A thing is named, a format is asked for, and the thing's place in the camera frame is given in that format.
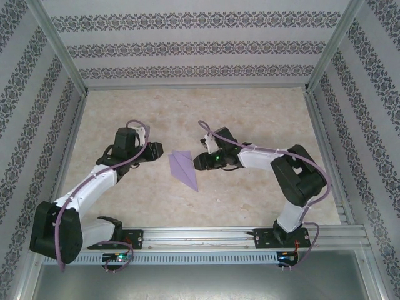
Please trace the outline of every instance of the perforated metal strip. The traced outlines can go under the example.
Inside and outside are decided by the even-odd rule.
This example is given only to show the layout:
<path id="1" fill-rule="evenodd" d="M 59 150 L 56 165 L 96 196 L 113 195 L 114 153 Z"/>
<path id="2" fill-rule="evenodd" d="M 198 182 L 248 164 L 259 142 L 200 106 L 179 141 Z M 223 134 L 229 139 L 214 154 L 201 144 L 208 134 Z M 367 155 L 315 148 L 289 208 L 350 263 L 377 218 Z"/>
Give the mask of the perforated metal strip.
<path id="1" fill-rule="evenodd" d="M 70 265 L 101 264 L 101 253 L 81 253 Z M 204 264 L 276 264 L 276 252 L 193 252 L 193 253 L 136 253 L 134 265 L 204 265 Z M 57 261 L 46 257 L 44 265 L 56 265 Z M 110 264 L 124 264 L 111 261 Z"/>

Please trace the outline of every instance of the decorative stripe pattern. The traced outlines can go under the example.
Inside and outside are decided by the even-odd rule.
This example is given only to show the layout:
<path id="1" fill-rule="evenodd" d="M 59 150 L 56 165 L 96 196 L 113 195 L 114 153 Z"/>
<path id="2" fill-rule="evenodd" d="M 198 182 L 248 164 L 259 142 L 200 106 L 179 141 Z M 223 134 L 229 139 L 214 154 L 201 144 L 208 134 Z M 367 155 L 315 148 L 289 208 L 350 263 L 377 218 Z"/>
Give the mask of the decorative stripe pattern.
<path id="1" fill-rule="evenodd" d="M 339 173 L 340 182 L 341 182 L 341 184 L 342 184 L 342 186 L 343 186 L 343 191 L 344 191 L 344 193 L 345 193 L 345 195 L 346 195 L 347 203 L 349 204 L 350 212 L 351 212 L 352 218 L 354 219 L 355 224 L 358 224 L 358 222 L 357 222 L 357 217 L 356 217 L 356 215 L 355 215 L 355 213 L 354 213 L 354 210 L 353 210 L 353 205 L 352 205 L 351 202 L 349 201 L 349 199 L 350 199 L 349 193 L 348 193 L 348 190 L 346 189 L 346 185 L 345 185 L 344 180 L 343 180 L 343 175 L 342 175 L 342 172 L 341 172 L 340 167 L 339 167 L 339 162 L 338 162 L 338 159 L 336 158 L 336 153 L 334 152 L 333 144 L 332 144 L 331 138 L 329 137 L 328 129 L 327 129 L 326 125 L 325 125 L 324 118 L 323 118 L 323 115 L 322 115 L 322 113 L 321 113 L 321 109 L 319 108 L 319 103 L 318 103 L 318 101 L 317 101 L 317 96 L 316 96 L 316 94 L 315 94 L 314 91 L 312 92 L 312 95 L 314 96 L 315 103 L 317 104 L 317 108 L 318 108 L 318 111 L 319 111 L 319 115 L 321 116 L 321 120 L 322 120 L 322 123 L 323 123 L 323 125 L 324 125 L 324 129 L 325 129 L 325 132 L 326 132 L 327 141 L 329 142 L 329 146 L 331 147 L 331 152 L 332 152 L 333 158 L 334 158 L 335 163 L 336 163 L 336 169 L 337 169 L 337 171 L 338 171 L 338 173 Z"/>
<path id="2" fill-rule="evenodd" d="M 60 33 L 193 28 L 333 28 L 340 12 L 261 11 L 52 17 Z"/>
<path id="3" fill-rule="evenodd" d="M 15 147 L 15 152 L 11 155 L 10 161 L 7 164 L 8 168 L 4 172 L 4 179 L 1 180 L 0 186 L 0 224 L 3 223 L 3 217 L 6 215 L 7 206 L 13 197 L 16 183 L 19 181 L 19 176 L 25 165 L 25 159 L 31 150 L 41 119 L 62 67 L 63 65 L 59 58 L 57 56 L 54 57 L 47 70 L 39 93 L 36 96 L 31 112 L 26 119 L 21 137 L 18 139 L 17 146 Z"/>
<path id="4" fill-rule="evenodd" d="M 0 99 L 0 139 L 6 130 L 9 118 L 13 115 L 16 104 L 31 77 L 33 69 L 47 43 L 47 38 L 42 29 L 37 27 L 29 44 L 27 45 L 21 60 L 11 75 L 8 85 L 4 88 Z"/>
<path id="5" fill-rule="evenodd" d="M 347 36 L 356 50 L 365 71 L 367 71 L 369 80 L 375 87 L 377 94 L 381 97 L 383 106 L 390 116 L 390 120 L 395 126 L 395 130 L 400 131 L 400 95 L 392 79 L 385 71 L 385 67 L 378 58 L 373 45 L 362 30 L 357 21 L 350 26 Z"/>
<path id="6" fill-rule="evenodd" d="M 26 194 L 26 199 L 24 200 L 24 206 L 21 209 L 21 213 L 17 218 L 18 224 L 14 229 L 14 234 L 11 238 L 11 244 L 9 245 L 9 251 L 7 252 L 4 260 L 5 264 L 1 266 L 2 270 L 0 273 L 0 291 L 3 294 L 0 294 L 1 299 L 7 298 L 7 291 L 10 290 L 12 281 L 14 279 L 15 271 L 17 269 L 17 263 L 21 258 L 21 253 L 24 251 L 24 243 L 27 238 L 27 234 L 29 232 L 29 227 L 34 217 L 34 211 L 39 202 L 39 197 L 41 194 L 41 188 L 43 186 L 43 182 L 46 178 L 46 174 L 54 153 L 54 149 L 57 144 L 58 136 L 61 131 L 64 117 L 68 110 L 69 103 L 71 102 L 71 96 L 74 91 L 74 84 L 71 79 L 68 80 L 64 91 L 62 92 L 62 96 L 59 102 L 59 106 L 54 115 L 54 119 L 52 120 L 52 124 L 50 130 L 47 134 L 46 142 L 44 143 L 41 156 L 39 158 L 39 162 L 36 166 L 36 170 L 34 172 L 34 176 L 32 178 L 32 183 L 29 186 L 29 192 Z M 66 152 L 66 147 L 68 145 L 68 140 L 71 135 L 71 131 L 73 128 L 74 120 L 76 114 L 78 112 L 79 103 L 76 107 L 73 121 L 71 127 L 69 128 L 69 134 L 67 137 L 67 141 L 65 143 L 64 151 L 62 152 L 62 157 L 64 157 Z"/>
<path id="7" fill-rule="evenodd" d="M 396 250 L 391 245 L 391 239 L 388 237 L 388 230 L 384 226 L 383 216 L 376 207 L 375 197 L 371 192 L 371 187 L 369 186 L 369 181 L 363 170 L 363 165 L 359 162 L 359 156 L 355 149 L 353 138 L 350 135 L 349 128 L 344 120 L 338 100 L 336 99 L 336 95 L 326 74 L 322 76 L 319 83 L 330 108 L 332 118 L 334 119 L 337 133 L 339 134 L 342 147 L 346 153 L 347 162 L 349 163 L 352 175 L 354 176 L 354 181 L 356 182 L 356 187 L 359 191 L 361 201 L 364 204 L 366 215 L 371 224 L 374 237 L 377 239 L 379 251 L 384 258 L 383 263 L 386 265 L 387 275 L 391 278 L 391 283 L 394 285 L 396 296 L 400 298 L 400 274 L 398 271 L 400 266 L 399 259 L 396 257 Z"/>
<path id="8" fill-rule="evenodd" d="M 340 51 L 336 52 L 333 56 L 332 63 L 337 75 L 340 77 L 351 107 L 354 109 L 358 124 L 360 124 L 361 130 L 364 133 L 369 151 L 375 160 L 378 173 L 382 177 L 382 182 L 385 183 L 385 189 L 389 193 L 393 208 L 398 212 L 397 217 L 400 218 L 400 180 L 397 177 L 397 172 L 394 171 L 393 162 L 386 153 L 386 147 L 383 145 L 378 130 L 376 130 L 374 120 L 369 115 L 363 95 L 359 92 L 353 75 Z"/>
<path id="9" fill-rule="evenodd" d="M 80 69 L 83 79 L 229 76 L 309 76 L 312 65 L 103 67 Z"/>
<path id="10" fill-rule="evenodd" d="M 400 51 L 400 9 L 393 0 L 368 0 L 369 7 L 374 11 L 385 28 L 389 37 L 393 40 L 398 51 Z"/>
<path id="11" fill-rule="evenodd" d="M 148 42 L 68 46 L 72 58 L 215 54 L 321 54 L 325 42 Z"/>
<path id="12" fill-rule="evenodd" d="M 1 9 L 0 14 L 0 53 L 6 47 L 14 30 L 26 14 L 28 5 L 24 0 L 9 0 Z"/>

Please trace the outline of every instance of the aluminum frame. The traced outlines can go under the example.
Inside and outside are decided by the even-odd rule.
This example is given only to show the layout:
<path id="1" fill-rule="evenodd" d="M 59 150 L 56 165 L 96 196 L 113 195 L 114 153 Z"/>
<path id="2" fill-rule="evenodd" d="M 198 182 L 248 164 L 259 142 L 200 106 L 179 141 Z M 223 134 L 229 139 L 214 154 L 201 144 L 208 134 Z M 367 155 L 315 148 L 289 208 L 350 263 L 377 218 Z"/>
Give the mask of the aluminum frame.
<path id="1" fill-rule="evenodd" d="M 309 110 L 311 122 L 316 133 L 316 138 L 321 150 L 322 158 L 328 172 L 333 177 L 333 193 L 335 196 L 337 210 L 342 225 L 321 226 L 317 243 L 312 251 L 340 251 L 351 250 L 356 254 L 359 270 L 370 299 L 388 299 L 383 280 L 378 271 L 371 245 L 363 225 L 355 225 L 351 215 L 347 199 L 344 197 L 337 170 L 332 165 L 331 152 L 326 139 L 326 134 L 321 127 L 321 120 L 318 119 L 315 102 L 312 95 L 306 93 L 304 96 Z M 62 176 L 57 184 L 57 197 L 61 192 L 61 186 L 68 170 L 74 143 L 79 131 L 79 125 L 84 111 L 86 97 L 82 100 L 79 117 L 75 123 L 74 132 L 68 147 L 68 155 L 62 165 Z M 256 249 L 254 239 L 248 235 L 255 227 L 182 227 L 182 228 L 141 228 L 144 230 L 142 250 L 137 253 L 152 254 L 187 254 L 194 253 L 275 253 L 276 249 Z M 316 229 L 309 229 L 310 238 L 315 237 Z M 89 251 L 83 250 L 82 254 L 99 254 L 113 251 Z M 29 252 L 27 255 L 21 279 L 17 285 L 16 293 L 12 299 L 32 299 L 34 290 L 39 280 L 40 270 L 44 258 L 39 254 Z"/>

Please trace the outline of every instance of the metal corner post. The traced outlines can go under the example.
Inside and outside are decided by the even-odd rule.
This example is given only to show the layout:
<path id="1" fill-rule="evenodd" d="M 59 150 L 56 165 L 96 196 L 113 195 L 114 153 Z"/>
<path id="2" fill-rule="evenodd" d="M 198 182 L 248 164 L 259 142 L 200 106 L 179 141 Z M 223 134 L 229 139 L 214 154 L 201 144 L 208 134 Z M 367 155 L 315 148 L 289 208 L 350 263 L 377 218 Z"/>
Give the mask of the metal corner post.
<path id="1" fill-rule="evenodd" d="M 317 62 L 314 71 L 311 74 L 310 80 L 307 83 L 308 91 L 313 91 L 315 89 L 318 81 L 324 74 L 326 67 L 337 51 L 341 41 L 346 35 L 347 30 L 349 29 L 363 3 L 364 0 L 350 0 L 346 10 L 343 12 L 342 18 L 337 24 L 336 29 L 334 30 L 329 42 L 322 52 L 321 58 Z"/>
<path id="2" fill-rule="evenodd" d="M 81 95 L 84 94 L 88 90 L 88 88 L 86 87 L 83 81 L 81 73 L 79 73 L 77 67 L 75 66 L 71 55 L 69 55 L 67 47 L 65 46 L 63 40 L 58 34 L 56 27 L 51 21 L 49 14 L 44 8 L 42 1 L 26 0 L 26 4 L 32 11 L 36 21 L 39 23 L 41 29 L 45 33 L 49 42 L 51 43 L 54 52 L 57 54 L 58 58 L 62 62 L 62 65 L 69 74 L 69 77 L 71 77 L 79 93 Z"/>

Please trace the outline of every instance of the patterned wallpaper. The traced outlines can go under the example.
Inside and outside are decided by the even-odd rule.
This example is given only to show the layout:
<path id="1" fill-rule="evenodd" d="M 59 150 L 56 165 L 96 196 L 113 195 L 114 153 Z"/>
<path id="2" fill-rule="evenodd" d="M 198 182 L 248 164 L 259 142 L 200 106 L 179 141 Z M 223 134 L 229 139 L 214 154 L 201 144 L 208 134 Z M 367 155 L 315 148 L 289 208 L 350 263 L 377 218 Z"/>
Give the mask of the patterned wallpaper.
<path id="1" fill-rule="evenodd" d="M 305 84 L 348 2 L 43 0 L 89 87 Z"/>
<path id="2" fill-rule="evenodd" d="M 399 1 L 367 1 L 314 91 L 356 221 L 400 299 Z"/>
<path id="3" fill-rule="evenodd" d="M 13 293 L 36 205 L 60 175 L 80 95 L 33 14 L 0 0 L 0 299 Z"/>

